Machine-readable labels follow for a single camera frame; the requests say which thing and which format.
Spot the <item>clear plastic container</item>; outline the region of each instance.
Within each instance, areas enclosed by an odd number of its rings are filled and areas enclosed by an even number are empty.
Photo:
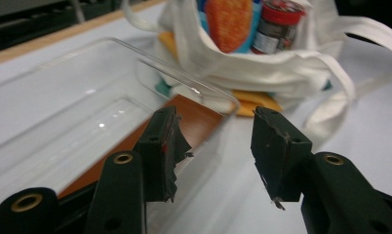
[[[62,191],[169,101],[155,89],[162,77],[220,112],[221,124],[239,106],[229,94],[113,38],[1,83],[0,203],[28,187]],[[217,142],[206,145],[221,131],[202,145],[218,149]]]

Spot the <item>white tote bag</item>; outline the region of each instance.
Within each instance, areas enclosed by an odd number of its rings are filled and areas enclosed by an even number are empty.
[[[296,0],[306,12],[294,47],[276,55],[224,54],[200,25],[195,0],[168,0],[158,22],[139,19],[125,0],[122,9],[136,28],[175,34],[178,66],[223,89],[267,92],[284,108],[320,94],[328,80],[341,89],[309,115],[301,129],[314,149],[339,128],[354,99],[387,84],[392,70],[354,84],[337,60],[347,36],[370,39],[392,52],[392,29],[372,19],[340,17],[334,0]]]

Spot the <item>orange package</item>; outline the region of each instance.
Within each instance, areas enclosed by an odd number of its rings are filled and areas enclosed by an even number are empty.
[[[233,52],[248,38],[252,0],[208,0],[205,13],[212,40],[222,52]]]

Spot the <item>table surface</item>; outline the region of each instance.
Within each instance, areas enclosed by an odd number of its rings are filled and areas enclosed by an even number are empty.
[[[141,17],[157,20],[160,2],[136,8]],[[133,28],[115,12],[0,52],[0,82],[103,37],[116,37],[148,53],[155,40],[155,34]],[[392,68],[391,53],[354,39],[347,41],[338,60],[355,80]],[[300,126],[310,103],[283,113]],[[236,117],[224,126],[220,160],[204,165],[210,173],[194,178],[199,183],[192,187],[192,196],[167,204],[170,216],[150,233],[306,233],[299,203],[285,204],[282,212],[269,200],[250,150],[252,124],[252,118]],[[392,195],[392,82],[357,100],[320,151],[350,158],[374,188]],[[185,178],[193,177],[199,166],[189,165],[178,183],[188,186]]]

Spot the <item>red can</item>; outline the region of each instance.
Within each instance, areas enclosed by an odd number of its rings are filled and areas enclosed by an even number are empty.
[[[266,0],[251,47],[255,54],[275,54],[289,50],[296,26],[305,14],[301,5],[288,0]]]

